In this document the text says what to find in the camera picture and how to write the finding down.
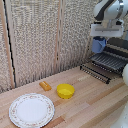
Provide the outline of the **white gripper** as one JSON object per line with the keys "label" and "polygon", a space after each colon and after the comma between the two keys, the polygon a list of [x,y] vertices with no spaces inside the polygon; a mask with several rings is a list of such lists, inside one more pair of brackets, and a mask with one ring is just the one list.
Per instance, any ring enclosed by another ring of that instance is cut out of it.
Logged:
{"label": "white gripper", "polygon": [[115,25],[111,28],[104,28],[101,24],[91,25],[91,36],[102,37],[121,37],[123,35],[124,28],[122,25]]}

